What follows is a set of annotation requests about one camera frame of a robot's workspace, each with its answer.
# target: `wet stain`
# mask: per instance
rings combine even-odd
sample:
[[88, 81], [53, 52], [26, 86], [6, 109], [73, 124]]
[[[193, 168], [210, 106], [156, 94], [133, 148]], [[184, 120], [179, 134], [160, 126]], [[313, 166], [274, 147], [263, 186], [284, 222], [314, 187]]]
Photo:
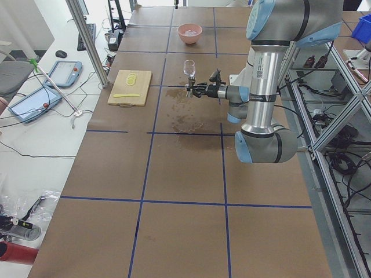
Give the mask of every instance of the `wet stain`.
[[145, 236], [144, 239], [151, 241], [151, 242], [156, 242], [156, 238], [152, 236]]
[[176, 103], [182, 103], [185, 107], [186, 104], [190, 103], [190, 99], [186, 97], [187, 91], [183, 88], [170, 89], [166, 92], [166, 97], [171, 97]]

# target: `robotic arm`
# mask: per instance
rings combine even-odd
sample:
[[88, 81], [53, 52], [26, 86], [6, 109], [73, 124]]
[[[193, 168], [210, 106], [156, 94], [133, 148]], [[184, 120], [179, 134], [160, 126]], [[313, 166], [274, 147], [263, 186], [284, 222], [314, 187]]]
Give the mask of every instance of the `robotic arm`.
[[230, 122], [246, 118], [235, 134], [241, 162], [279, 163], [296, 153], [296, 135], [272, 118], [281, 62], [291, 41], [306, 47], [337, 38], [342, 10], [343, 0], [258, 0], [246, 30], [254, 50], [250, 88], [226, 86], [220, 71], [210, 77], [212, 84], [188, 88], [197, 97], [228, 99]]

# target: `metal shelf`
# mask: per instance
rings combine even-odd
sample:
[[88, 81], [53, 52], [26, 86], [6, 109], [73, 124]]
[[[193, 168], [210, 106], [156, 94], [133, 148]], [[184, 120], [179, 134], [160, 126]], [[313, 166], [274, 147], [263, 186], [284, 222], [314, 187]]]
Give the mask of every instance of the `metal shelf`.
[[[301, 50], [298, 50], [291, 45], [290, 51], [288, 51], [283, 61], [282, 72], [280, 74], [281, 85], [285, 75], [287, 75], [289, 80], [292, 81], [297, 79], [297, 72], [312, 70], [310, 68], [301, 68], [301, 66], [299, 66], [307, 57], [310, 56], [311, 51], [317, 51], [317, 53], [319, 51], [319, 53], [323, 53], [324, 49], [328, 50], [329, 48], [330, 44], [327, 44], [321, 49], [306, 49], [304, 53], [301, 53]], [[345, 125], [350, 123], [355, 118], [355, 115], [360, 115], [362, 117], [362, 121], [366, 122], [366, 124], [370, 126], [371, 82], [361, 88], [335, 48], [333, 48], [331, 51], [328, 63], [329, 66], [326, 65], [326, 68], [324, 69], [317, 69], [314, 71], [313, 75], [315, 75], [315, 73], [318, 71], [322, 71], [323, 74], [330, 71], [340, 71], [352, 92], [352, 96], [347, 101], [346, 105], [343, 107], [338, 107], [336, 116], [334, 116], [331, 124], [325, 130], [323, 130], [319, 136], [316, 136], [316, 132], [314, 132], [312, 119], [310, 116], [308, 116], [306, 108], [307, 100], [303, 100], [303, 96], [296, 87], [297, 83], [292, 84], [291, 91], [296, 99], [297, 106], [308, 131], [308, 144], [310, 146], [310, 151], [312, 152], [312, 160], [316, 160], [319, 168], [321, 169], [323, 180], [325, 181], [326, 188], [329, 192], [333, 208], [343, 231], [345, 241], [357, 270], [357, 274], [361, 278], [367, 278], [370, 277], [369, 268], [371, 268], [371, 255], [368, 255], [371, 253], [371, 237], [369, 226], [365, 224], [365, 221], [368, 221], [369, 223], [371, 220], [371, 189], [368, 189], [362, 195], [357, 195], [357, 198], [352, 199], [351, 205], [349, 205], [348, 208], [343, 209], [344, 194], [347, 196], [347, 189], [345, 185], [341, 183], [344, 178], [340, 173], [336, 173], [336, 171], [331, 170], [324, 154], [331, 140], [337, 136]], [[319, 79], [323, 78], [316, 79], [311, 77], [312, 82], [320, 83], [321, 81], [319, 81]], [[322, 99], [317, 101], [317, 105], [324, 105]], [[369, 139], [368, 141], [371, 141], [371, 133], [367, 135], [367, 138]], [[366, 153], [367, 152], [365, 150], [360, 152], [360, 154]], [[365, 180], [368, 182], [371, 180], [369, 169], [362, 169], [362, 172], [357, 176], [357, 183], [352, 182], [352, 185], [363, 184]]]

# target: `metal pole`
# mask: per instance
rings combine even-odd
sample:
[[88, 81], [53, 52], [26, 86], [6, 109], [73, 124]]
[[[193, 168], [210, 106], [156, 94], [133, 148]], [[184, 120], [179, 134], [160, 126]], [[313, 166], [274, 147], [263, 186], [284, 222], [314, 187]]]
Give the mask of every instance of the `metal pole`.
[[283, 63], [281, 70], [279, 72], [278, 86], [281, 85], [285, 75], [288, 73], [289, 68], [294, 64], [297, 55], [299, 54], [300, 49], [296, 47], [295, 42], [290, 43], [289, 49], [286, 51], [286, 54], [283, 58]]
[[349, 120], [358, 112], [361, 108], [360, 97], [354, 96], [345, 108], [340, 112], [335, 120], [331, 122], [328, 128], [323, 132], [312, 146], [313, 151], [321, 151], [328, 143], [342, 130], [342, 128], [349, 122]]
[[88, 28], [86, 27], [85, 19], [83, 18], [83, 14], [81, 11], [81, 7], [78, 3], [78, 0], [66, 0], [66, 3], [75, 21], [77, 30], [79, 31], [82, 37], [82, 40], [86, 47], [86, 51], [88, 52], [89, 58], [93, 64], [93, 67], [100, 80], [100, 83], [102, 87], [105, 88], [108, 85], [108, 79], [106, 76], [106, 72], [103, 70], [97, 49], [95, 48], [93, 40], [90, 37]]
[[138, 5], [137, 0], [129, 0], [129, 3], [130, 3], [131, 10], [134, 11], [135, 10], [135, 6]]
[[50, 84], [53, 85], [54, 89], [58, 91], [58, 93], [61, 95], [61, 97], [69, 104], [69, 106], [74, 110], [74, 115], [75, 116], [81, 116], [82, 111], [77, 109], [69, 100], [68, 98], [63, 94], [63, 92], [58, 88], [58, 86], [54, 83], [54, 81], [46, 74], [46, 72], [39, 66], [37, 65], [37, 69], [41, 71], [42, 75], [50, 82]]

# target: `keyboard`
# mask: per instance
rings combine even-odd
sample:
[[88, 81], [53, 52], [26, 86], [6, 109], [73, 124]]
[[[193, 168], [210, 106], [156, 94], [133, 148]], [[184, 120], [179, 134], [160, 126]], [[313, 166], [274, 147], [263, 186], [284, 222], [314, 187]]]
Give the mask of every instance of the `keyboard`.
[[[90, 37], [92, 38], [93, 43], [95, 43], [95, 32], [97, 30], [97, 25], [95, 25], [95, 23], [86, 23], [86, 26], [89, 30]], [[86, 47], [83, 44], [81, 35], [79, 34], [78, 43], [77, 43], [77, 51], [83, 51], [83, 50], [86, 50]]]

